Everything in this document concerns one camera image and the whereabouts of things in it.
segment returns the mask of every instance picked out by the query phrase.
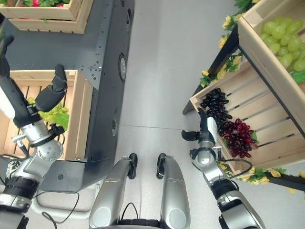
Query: gray floor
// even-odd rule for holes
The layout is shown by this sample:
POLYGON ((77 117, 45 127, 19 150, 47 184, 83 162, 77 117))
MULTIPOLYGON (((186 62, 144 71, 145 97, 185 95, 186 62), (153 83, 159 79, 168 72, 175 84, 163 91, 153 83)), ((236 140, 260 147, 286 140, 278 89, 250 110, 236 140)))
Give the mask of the gray floor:
MULTIPOLYGON (((173 155, 181 166, 189 196, 192 229, 219 229, 220 211, 202 175, 191 165, 189 150, 196 143, 181 139, 181 130, 197 130, 196 113, 182 110, 203 69, 208 69, 219 51, 225 16, 236 12, 234 0, 136 0, 128 75, 119 130, 117 160, 137 153, 137 178, 126 184, 123 207, 132 201, 142 218, 159 219, 163 181, 157 180, 156 160, 160 153, 173 155)), ((297 175, 305 164, 288 167, 297 175)), ((273 184, 240 189, 264 220, 268 229, 303 229, 304 194, 290 194, 273 184)), ((72 206, 76 197, 48 194, 45 204, 72 206)), ((81 193, 79 209, 89 209, 93 195, 81 193)), ((28 214, 28 228, 52 229, 42 216, 28 214)), ((132 208, 126 217, 134 218, 132 208)), ((59 229, 86 229, 86 220, 68 220, 59 229)))

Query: wooden crate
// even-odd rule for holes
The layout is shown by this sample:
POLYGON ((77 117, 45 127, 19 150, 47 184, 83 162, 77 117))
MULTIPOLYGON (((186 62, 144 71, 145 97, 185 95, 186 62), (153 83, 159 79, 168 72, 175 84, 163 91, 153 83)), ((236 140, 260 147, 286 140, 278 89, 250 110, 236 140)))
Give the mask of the wooden crate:
MULTIPOLYGON (((240 71, 229 73, 195 94, 191 102, 197 111, 206 94, 215 88, 227 94, 229 103, 225 107, 233 121, 240 118, 257 132, 259 148, 250 151, 252 157, 246 158, 254 166, 280 167, 305 160, 305 139, 249 62, 244 62, 240 71)), ((231 159, 230 150, 220 136, 218 143, 223 146, 224 157, 231 159)), ((242 162, 229 165, 235 173, 248 166, 242 162)))
POLYGON ((83 34, 94 0, 83 0, 75 21, 42 19, 9 19, 19 30, 83 34))
MULTIPOLYGON (((15 80, 26 98, 36 98, 38 93, 50 84, 54 70, 11 71, 10 76, 15 80)), ((84 159, 87 143, 88 124, 91 109, 93 86, 77 70, 66 70, 68 89, 62 103, 69 109, 68 130, 64 133, 64 152, 60 160, 84 159)), ((21 134, 13 123, 0 111, 0 154, 23 157, 21 150, 11 141, 11 137, 21 134)))
MULTIPOLYGON (((305 1, 259 1, 238 22, 239 43, 305 132, 305 94, 259 37, 263 24, 277 16, 305 22, 305 1)), ((301 39, 305 42, 304 32, 301 39)))
POLYGON ((17 1, 16 6, 0 6, 0 13, 6 18, 31 18, 31 19, 56 19, 77 20, 83 0, 70 0, 63 7, 21 7, 22 1, 17 1))

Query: artificial leaf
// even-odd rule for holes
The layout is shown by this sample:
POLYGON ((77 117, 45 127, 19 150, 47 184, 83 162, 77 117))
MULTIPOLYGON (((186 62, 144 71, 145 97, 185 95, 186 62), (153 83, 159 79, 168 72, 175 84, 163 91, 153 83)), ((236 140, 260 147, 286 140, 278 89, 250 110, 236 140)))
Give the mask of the artificial leaf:
POLYGON ((305 70, 302 72, 292 72, 290 74, 297 84, 305 83, 305 70))
POLYGON ((33 0, 23 0, 23 4, 26 6, 32 6, 33 5, 33 0))
POLYGON ((67 113, 62 113, 62 114, 57 113, 55 115, 55 123, 61 125, 63 129, 67 131, 69 124, 69 115, 67 113))
POLYGON ((262 168, 256 168, 254 174, 255 174, 256 177, 259 178, 259 179, 265 177, 265 172, 264 172, 264 170, 263 170, 262 168))
POLYGON ((280 174, 285 174, 285 172, 287 171, 287 169, 284 168, 274 168, 274 170, 278 171, 280 174))
POLYGON ((257 140, 257 135, 256 135, 256 131, 254 131, 250 137, 253 139, 253 140, 256 140, 256 144, 259 144, 259 141, 257 140))

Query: black wire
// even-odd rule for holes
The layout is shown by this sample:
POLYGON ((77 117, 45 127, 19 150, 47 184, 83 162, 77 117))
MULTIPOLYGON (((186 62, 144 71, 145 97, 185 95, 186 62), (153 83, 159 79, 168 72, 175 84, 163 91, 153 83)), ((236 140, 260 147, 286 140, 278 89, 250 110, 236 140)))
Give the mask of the black wire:
POLYGON ((239 173, 239 174, 236 174, 234 176, 231 176, 230 179, 233 179, 235 177, 238 177, 242 174, 245 174, 247 172, 249 172, 251 170, 251 168, 253 167, 252 163, 250 161, 247 161, 247 160, 244 160, 244 159, 240 159, 240 158, 234 158, 234 159, 228 159, 228 160, 220 160, 220 161, 223 161, 223 162, 229 162, 229 161, 241 161, 241 162, 245 162, 249 165, 249 168, 247 168, 245 171, 239 173))
POLYGON ((65 135, 62 133, 63 136, 63 141, 62 141, 62 145, 65 143, 65 135))
POLYGON ((135 210, 135 213, 137 214, 137 219, 139 218, 137 208, 135 207, 134 203, 130 202, 130 203, 128 203, 128 204, 126 205, 126 207, 125 207, 125 209, 124 209, 124 211, 123 211, 121 220, 123 220, 124 215, 125 215, 125 211, 126 211, 126 209, 128 208, 129 205, 132 205, 132 206, 133 206, 133 208, 134 208, 134 210, 135 210))
MULTIPOLYGON (((47 193, 47 192, 50 192, 50 191, 43 191, 43 192, 41 192, 41 193, 35 195, 33 198, 36 198, 36 197, 38 197, 38 196, 40 196, 40 195, 42 195, 42 194, 44 194, 44 193, 47 193)), ((60 221, 60 222, 55 221, 55 220, 53 219, 53 217, 52 217, 49 213, 47 213, 47 212, 45 212, 45 211, 43 211, 43 212, 41 213, 46 219, 50 220, 50 221, 53 223, 55 229, 57 229, 57 224, 62 224, 62 223, 64 223, 64 222, 70 217, 70 215, 74 212, 74 210, 75 210, 75 208, 76 208, 76 206, 77 206, 77 204, 78 204, 78 201, 80 200, 80 194, 79 194, 78 192, 73 192, 73 193, 69 193, 69 194, 77 194, 77 200, 76 200, 76 203, 75 203, 73 209, 71 210, 71 212, 69 213, 69 215, 68 215, 63 221, 60 221)))
POLYGON ((238 184, 237 184, 235 181, 233 181, 233 180, 231 180, 231 182, 235 184, 237 190, 239 191, 239 186, 238 186, 238 184))

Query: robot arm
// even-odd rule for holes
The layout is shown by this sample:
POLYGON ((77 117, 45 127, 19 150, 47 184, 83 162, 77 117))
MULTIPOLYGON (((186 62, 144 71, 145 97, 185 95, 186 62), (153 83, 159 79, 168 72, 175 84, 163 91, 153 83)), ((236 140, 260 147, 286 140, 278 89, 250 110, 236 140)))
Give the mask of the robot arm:
POLYGON ((198 139, 199 149, 190 152, 192 163, 203 173, 217 206, 221 211, 219 223, 223 229, 265 229, 265 225, 251 204, 219 168, 213 147, 217 140, 217 126, 213 118, 206 117, 202 109, 200 132, 182 132, 185 140, 198 139))
POLYGON ((4 101, 1 102, 0 109, 22 131, 22 135, 13 140, 18 141, 22 147, 24 145, 21 140, 26 137, 30 147, 36 150, 33 156, 21 163, 0 194, 0 223, 6 229, 24 229, 28 219, 23 214, 28 211, 31 199, 49 168, 63 152, 61 143, 54 140, 64 133, 63 128, 52 124, 51 130, 48 130, 38 111, 51 110, 64 97, 67 79, 63 66, 57 65, 52 84, 37 96, 36 106, 28 104, 19 87, 10 78, 5 53, 12 42, 11 36, 0 42, 0 99, 4 101))

